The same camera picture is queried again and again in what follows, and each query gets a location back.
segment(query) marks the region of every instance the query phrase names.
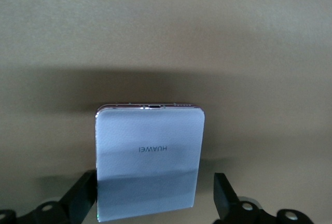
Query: circular hole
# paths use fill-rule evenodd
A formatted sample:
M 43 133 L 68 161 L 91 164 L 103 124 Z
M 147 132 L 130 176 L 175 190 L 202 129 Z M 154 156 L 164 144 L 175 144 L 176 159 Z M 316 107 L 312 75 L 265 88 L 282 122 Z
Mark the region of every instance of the circular hole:
M 245 210 L 248 210 L 248 211 L 253 210 L 253 207 L 251 206 L 251 204 L 250 204 L 250 203 L 247 203 L 247 202 L 243 203 L 243 204 L 242 204 L 242 207 L 243 207 Z
M 291 212 L 291 211 L 287 211 L 287 212 L 285 213 L 285 216 L 286 216 L 288 219 L 290 219 L 290 220 L 297 220 L 297 216 L 296 216 L 296 214 L 294 214 L 294 213 Z
M 50 210 L 51 208 L 53 208 L 52 205 L 46 205 L 46 206 L 44 206 L 44 207 L 41 209 L 41 211 L 48 211 L 48 210 Z

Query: white phone case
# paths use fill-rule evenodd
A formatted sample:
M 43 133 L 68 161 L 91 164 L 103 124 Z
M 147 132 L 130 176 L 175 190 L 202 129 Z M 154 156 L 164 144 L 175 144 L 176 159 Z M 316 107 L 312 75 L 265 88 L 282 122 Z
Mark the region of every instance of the white phone case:
M 101 107 L 95 120 L 98 221 L 193 206 L 204 112 L 193 105 Z

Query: black clamp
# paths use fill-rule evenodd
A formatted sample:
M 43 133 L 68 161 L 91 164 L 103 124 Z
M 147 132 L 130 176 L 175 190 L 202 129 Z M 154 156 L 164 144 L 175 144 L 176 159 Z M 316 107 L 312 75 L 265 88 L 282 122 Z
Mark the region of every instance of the black clamp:
M 274 217 L 253 202 L 240 201 L 222 173 L 214 174 L 213 198 L 220 217 L 214 224 L 313 224 L 300 211 L 282 209 Z
M 0 210 L 0 224 L 81 224 L 96 198 L 93 170 L 85 172 L 58 202 L 45 202 L 20 217 L 13 210 Z

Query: smartphone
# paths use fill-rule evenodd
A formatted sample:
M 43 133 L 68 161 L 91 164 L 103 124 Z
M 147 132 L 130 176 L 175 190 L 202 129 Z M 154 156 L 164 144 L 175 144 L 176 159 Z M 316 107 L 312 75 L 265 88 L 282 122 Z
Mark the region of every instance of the smartphone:
M 99 222 L 192 207 L 204 129 L 193 104 L 107 104 L 95 117 Z

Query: huawei logo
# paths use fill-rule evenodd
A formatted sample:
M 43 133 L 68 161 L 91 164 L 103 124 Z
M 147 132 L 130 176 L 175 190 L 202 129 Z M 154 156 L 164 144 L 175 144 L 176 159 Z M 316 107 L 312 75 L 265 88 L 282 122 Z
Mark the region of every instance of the huawei logo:
M 167 146 L 147 146 L 140 147 L 139 152 L 167 151 Z

